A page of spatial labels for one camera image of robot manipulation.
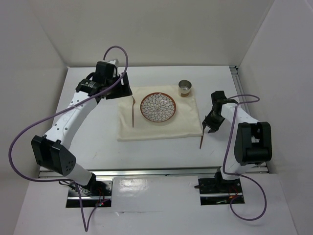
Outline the cream cloth placemat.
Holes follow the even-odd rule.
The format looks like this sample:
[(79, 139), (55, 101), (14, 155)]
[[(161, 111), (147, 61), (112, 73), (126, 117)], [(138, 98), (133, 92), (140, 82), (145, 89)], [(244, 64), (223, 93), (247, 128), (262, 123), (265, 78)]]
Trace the cream cloth placemat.
[(118, 101), (118, 141), (145, 141), (202, 135), (196, 98), (182, 97), (177, 85), (134, 87)]

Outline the floral patterned ceramic plate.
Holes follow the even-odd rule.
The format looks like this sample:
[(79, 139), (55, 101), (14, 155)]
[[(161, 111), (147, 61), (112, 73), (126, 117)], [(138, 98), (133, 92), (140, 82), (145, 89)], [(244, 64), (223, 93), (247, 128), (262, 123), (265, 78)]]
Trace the floral patterned ceramic plate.
[(176, 113), (177, 106), (168, 94), (156, 92), (146, 95), (140, 103), (140, 112), (145, 119), (155, 123), (170, 120)]

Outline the silver metal cup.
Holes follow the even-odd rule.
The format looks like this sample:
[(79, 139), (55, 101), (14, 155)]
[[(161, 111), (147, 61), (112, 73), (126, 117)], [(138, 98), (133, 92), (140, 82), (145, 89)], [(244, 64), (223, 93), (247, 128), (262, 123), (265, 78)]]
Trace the silver metal cup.
[(178, 87), (179, 87), (179, 95), (181, 97), (188, 97), (192, 88), (192, 84), (188, 80), (181, 80), (178, 83)]

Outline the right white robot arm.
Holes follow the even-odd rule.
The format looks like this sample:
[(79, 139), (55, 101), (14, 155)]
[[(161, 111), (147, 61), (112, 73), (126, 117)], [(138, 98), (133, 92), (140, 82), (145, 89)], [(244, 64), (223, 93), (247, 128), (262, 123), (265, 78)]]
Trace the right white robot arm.
[(213, 184), (202, 189), (226, 193), (249, 169), (271, 160), (271, 126), (253, 118), (223, 91), (212, 93), (211, 100), (212, 109), (202, 122), (203, 129), (215, 133), (226, 120), (231, 128), (222, 167), (215, 173)]

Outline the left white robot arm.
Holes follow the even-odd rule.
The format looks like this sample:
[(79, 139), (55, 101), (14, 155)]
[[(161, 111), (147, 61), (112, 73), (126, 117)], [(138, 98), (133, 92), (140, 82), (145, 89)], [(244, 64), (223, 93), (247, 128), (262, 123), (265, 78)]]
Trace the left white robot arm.
[(69, 111), (62, 114), (43, 136), (35, 136), (31, 141), (37, 164), (71, 180), (85, 195), (109, 195), (109, 186), (79, 165), (69, 148), (88, 114), (102, 99), (133, 94), (128, 77), (120, 76), (118, 66), (117, 59), (97, 62), (95, 72), (78, 83)]

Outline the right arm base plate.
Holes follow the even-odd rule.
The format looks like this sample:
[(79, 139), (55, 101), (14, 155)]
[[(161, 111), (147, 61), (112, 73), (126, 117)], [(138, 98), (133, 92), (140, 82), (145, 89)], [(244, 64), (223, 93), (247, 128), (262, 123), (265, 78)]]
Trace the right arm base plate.
[(243, 190), (239, 179), (230, 183), (218, 184), (213, 178), (199, 178), (198, 184), (194, 186), (199, 190), (200, 202), (202, 206), (206, 205), (226, 205), (244, 204)]

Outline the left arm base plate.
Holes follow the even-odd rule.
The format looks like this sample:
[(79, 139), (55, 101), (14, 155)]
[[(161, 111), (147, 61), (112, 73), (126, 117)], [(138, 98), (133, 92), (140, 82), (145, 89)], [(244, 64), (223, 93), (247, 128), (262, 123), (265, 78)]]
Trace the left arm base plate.
[[(65, 181), (59, 181), (58, 183), (68, 188), (66, 208), (79, 208), (79, 193), (75, 185)], [(83, 208), (94, 208), (97, 204), (100, 208), (110, 208), (112, 206), (113, 179), (104, 180), (103, 183), (106, 184), (106, 189), (97, 189), (93, 193), (82, 188), (82, 186), (78, 186)]]

